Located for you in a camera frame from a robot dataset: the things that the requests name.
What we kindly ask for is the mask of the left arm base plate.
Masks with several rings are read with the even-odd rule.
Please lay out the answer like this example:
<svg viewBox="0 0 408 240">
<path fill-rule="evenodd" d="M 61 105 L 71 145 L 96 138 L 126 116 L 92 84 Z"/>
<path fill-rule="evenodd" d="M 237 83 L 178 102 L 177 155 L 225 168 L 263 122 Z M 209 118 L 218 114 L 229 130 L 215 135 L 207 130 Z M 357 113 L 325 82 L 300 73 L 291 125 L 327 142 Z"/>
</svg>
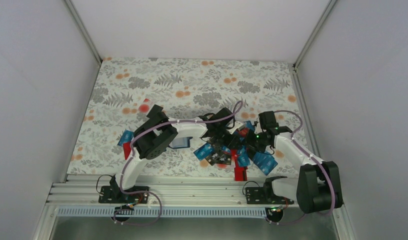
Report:
<svg viewBox="0 0 408 240">
<path fill-rule="evenodd" d="M 118 187 L 113 190 L 111 186 L 102 186 L 100 194 L 98 198 L 100 204 L 146 204 L 148 202 L 147 193 L 124 194 Z"/>
</svg>

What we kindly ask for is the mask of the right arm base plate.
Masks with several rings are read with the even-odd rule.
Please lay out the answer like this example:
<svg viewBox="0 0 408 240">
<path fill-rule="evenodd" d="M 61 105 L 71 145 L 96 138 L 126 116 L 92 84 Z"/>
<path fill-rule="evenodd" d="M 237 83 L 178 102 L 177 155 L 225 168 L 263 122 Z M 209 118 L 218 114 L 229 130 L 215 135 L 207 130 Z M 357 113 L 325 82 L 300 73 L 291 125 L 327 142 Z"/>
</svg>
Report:
<svg viewBox="0 0 408 240">
<path fill-rule="evenodd" d="M 246 187 L 243 190 L 248 205 L 293 205 L 294 200 L 277 196 L 267 195 L 263 187 Z"/>
</svg>

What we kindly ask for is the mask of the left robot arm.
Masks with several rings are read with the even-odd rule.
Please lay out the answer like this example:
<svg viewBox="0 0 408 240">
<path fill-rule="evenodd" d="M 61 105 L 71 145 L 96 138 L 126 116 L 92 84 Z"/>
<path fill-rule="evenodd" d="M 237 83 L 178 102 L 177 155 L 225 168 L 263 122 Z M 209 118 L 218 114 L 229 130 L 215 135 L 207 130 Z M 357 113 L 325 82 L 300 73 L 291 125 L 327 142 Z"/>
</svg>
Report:
<svg viewBox="0 0 408 240">
<path fill-rule="evenodd" d="M 130 153 L 120 173 L 110 180 L 112 199 L 123 203 L 132 194 L 138 176 L 149 160 L 160 156 L 177 139 L 210 138 L 216 145 L 239 149 L 241 142 L 234 132 L 242 127 L 235 122 L 235 115 L 243 102 L 238 101 L 233 110 L 224 107 L 212 117 L 201 115 L 192 119 L 168 117 L 163 108 L 154 105 L 129 142 Z"/>
</svg>

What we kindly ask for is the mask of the navy blue card holder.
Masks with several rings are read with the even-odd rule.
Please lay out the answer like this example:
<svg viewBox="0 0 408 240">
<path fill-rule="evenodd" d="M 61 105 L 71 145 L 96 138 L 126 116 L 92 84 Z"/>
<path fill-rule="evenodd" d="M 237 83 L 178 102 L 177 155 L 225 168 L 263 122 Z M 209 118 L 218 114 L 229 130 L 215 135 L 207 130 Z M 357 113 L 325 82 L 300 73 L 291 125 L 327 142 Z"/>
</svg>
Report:
<svg viewBox="0 0 408 240">
<path fill-rule="evenodd" d="M 180 138 L 175 138 L 172 140 L 172 142 L 169 144 L 169 148 L 171 149 L 188 149 L 191 147 L 191 139 L 192 137 L 180 137 Z"/>
</svg>

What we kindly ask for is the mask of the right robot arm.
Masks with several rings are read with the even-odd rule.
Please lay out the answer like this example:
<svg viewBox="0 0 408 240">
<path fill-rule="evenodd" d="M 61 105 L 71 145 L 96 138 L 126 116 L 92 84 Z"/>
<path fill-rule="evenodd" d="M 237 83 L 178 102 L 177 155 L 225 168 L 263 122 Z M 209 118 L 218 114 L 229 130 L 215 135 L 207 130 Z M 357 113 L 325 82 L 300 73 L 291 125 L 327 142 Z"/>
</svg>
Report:
<svg viewBox="0 0 408 240">
<path fill-rule="evenodd" d="M 268 174 L 275 165 L 266 148 L 272 147 L 289 160 L 298 171 L 298 177 L 268 177 L 260 189 L 263 200 L 274 204 L 283 197 L 297 203 L 305 214 L 323 212 L 326 215 L 342 207 L 338 165 L 314 155 L 295 138 L 296 130 L 279 125 L 275 114 L 275 111 L 265 111 L 258 115 L 262 131 L 249 131 L 246 135 L 247 155 L 263 173 Z"/>
</svg>

